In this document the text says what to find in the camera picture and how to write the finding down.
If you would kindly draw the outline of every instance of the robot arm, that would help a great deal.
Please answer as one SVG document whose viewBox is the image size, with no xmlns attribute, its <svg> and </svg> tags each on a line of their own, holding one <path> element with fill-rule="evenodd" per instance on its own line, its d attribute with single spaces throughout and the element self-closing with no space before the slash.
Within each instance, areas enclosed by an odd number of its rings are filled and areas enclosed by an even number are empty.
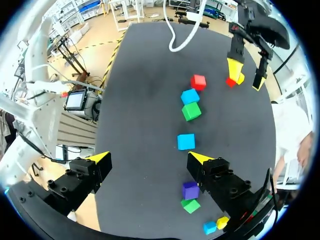
<svg viewBox="0 0 320 240">
<path fill-rule="evenodd" d="M 229 24 L 229 32 L 233 34 L 231 49 L 227 54 L 229 78 L 238 82 L 244 65 L 244 39 L 260 48 L 261 60 L 255 72 L 252 87 L 257 91 L 267 78 L 268 60 L 273 57 L 273 50 L 267 44 L 289 49 L 289 34 L 277 20 L 269 17 L 271 10 L 263 0 L 235 0 L 238 3 L 238 23 Z"/>
</svg>

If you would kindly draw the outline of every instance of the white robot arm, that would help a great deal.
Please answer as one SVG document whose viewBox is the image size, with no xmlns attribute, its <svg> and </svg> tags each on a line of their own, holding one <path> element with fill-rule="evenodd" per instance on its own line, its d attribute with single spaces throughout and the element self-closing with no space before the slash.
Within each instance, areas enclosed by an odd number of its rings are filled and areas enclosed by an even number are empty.
<svg viewBox="0 0 320 240">
<path fill-rule="evenodd" d="M 42 0 L 34 5 L 20 27 L 18 39 L 29 43 L 25 55 L 25 81 L 28 84 L 49 82 L 47 45 L 52 26 L 44 13 L 55 0 Z M 34 88 L 33 95 L 43 91 Z M 30 101 L 29 105 L 11 101 L 0 95 L 1 108 L 16 119 L 19 132 L 35 144 L 47 156 L 55 157 L 58 126 L 63 110 L 63 99 L 46 92 Z M 40 153 L 18 136 L 0 161 L 0 184 L 9 187 L 23 179 L 26 170 L 40 157 Z"/>
</svg>

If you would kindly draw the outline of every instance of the screw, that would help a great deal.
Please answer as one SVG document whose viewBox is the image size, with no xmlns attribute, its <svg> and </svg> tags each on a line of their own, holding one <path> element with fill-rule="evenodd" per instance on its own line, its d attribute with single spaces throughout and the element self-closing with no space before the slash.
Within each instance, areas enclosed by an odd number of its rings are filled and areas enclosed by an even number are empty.
<svg viewBox="0 0 320 240">
<path fill-rule="evenodd" d="M 67 170 L 65 170 L 65 174 L 67 174 L 67 175 L 70 175 L 71 174 L 71 169 L 67 169 Z"/>
<path fill-rule="evenodd" d="M 55 181 L 53 181 L 53 180 L 51 180 L 51 179 L 48 180 L 47 183 L 48 183 L 48 185 L 49 185 L 50 188 L 54 188 L 55 185 L 56 185 L 56 184 L 55 184 Z"/>
<path fill-rule="evenodd" d="M 32 191 L 28 191 L 28 193 L 27 193 L 27 195 L 28 195 L 28 197 L 33 197 L 35 194 L 32 192 Z"/>
<path fill-rule="evenodd" d="M 213 177 L 215 180 L 219 180 L 221 178 L 221 175 L 219 173 L 217 173 Z"/>
<path fill-rule="evenodd" d="M 68 188 L 66 188 L 65 186 L 63 186 L 63 187 L 60 189 L 60 192 L 61 192 L 62 194 L 65 194 L 67 191 L 68 191 Z"/>
<path fill-rule="evenodd" d="M 238 190 L 236 188 L 231 188 L 230 189 L 230 193 L 231 194 L 236 194 L 238 192 Z"/>
<path fill-rule="evenodd" d="M 78 179 L 82 179 L 83 176 L 84 176 L 84 175 L 83 175 L 82 173 L 77 173 L 77 174 L 76 174 L 76 177 L 77 177 Z"/>
</svg>

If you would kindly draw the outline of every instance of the white box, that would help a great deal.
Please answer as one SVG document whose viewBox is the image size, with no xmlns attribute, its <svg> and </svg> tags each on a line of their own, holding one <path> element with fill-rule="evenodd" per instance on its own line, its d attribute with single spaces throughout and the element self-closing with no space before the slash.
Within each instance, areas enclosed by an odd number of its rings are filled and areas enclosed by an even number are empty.
<svg viewBox="0 0 320 240">
<path fill-rule="evenodd" d="M 70 39 L 73 41 L 74 44 L 77 44 L 80 39 L 82 38 L 82 34 L 80 30 L 74 31 L 71 35 L 70 35 Z"/>
<path fill-rule="evenodd" d="M 81 14 L 84 20 L 89 18 L 89 14 L 87 12 Z"/>
<path fill-rule="evenodd" d="M 89 31 L 89 28 L 90 28 L 90 27 L 89 27 L 89 23 L 86 22 L 85 25 L 80 29 L 81 34 L 82 34 L 82 35 L 85 35 L 86 32 Z"/>
<path fill-rule="evenodd" d="M 95 15 L 95 11 L 89 11 L 88 14 L 89 14 L 89 17 L 92 18 Z"/>
<path fill-rule="evenodd" d="M 82 1 L 82 0 L 76 0 L 75 1 L 75 4 L 77 4 L 78 6 L 80 5 L 80 4 L 82 4 L 84 1 Z"/>
</svg>

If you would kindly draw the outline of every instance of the black table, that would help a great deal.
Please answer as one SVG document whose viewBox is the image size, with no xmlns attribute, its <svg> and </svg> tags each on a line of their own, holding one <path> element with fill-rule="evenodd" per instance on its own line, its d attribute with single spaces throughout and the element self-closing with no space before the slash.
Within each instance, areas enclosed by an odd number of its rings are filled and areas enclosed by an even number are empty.
<svg viewBox="0 0 320 240">
<path fill-rule="evenodd" d="M 172 23 L 179 45 L 193 26 Z M 275 164 L 276 135 L 265 86 L 252 88 L 256 65 L 244 51 L 242 85 L 230 88 L 227 52 L 231 39 L 199 29 L 180 52 L 169 51 L 165 22 L 133 24 L 127 30 L 101 104 L 96 153 L 111 152 L 113 169 L 96 194 L 102 232 L 137 238 L 207 240 L 203 224 L 224 214 L 207 194 L 201 208 L 181 206 L 182 184 L 193 180 L 188 151 L 177 135 L 195 133 L 197 153 L 223 157 L 258 190 Z M 193 74 L 206 77 L 200 93 L 202 115 L 186 122 L 181 93 Z"/>
</svg>

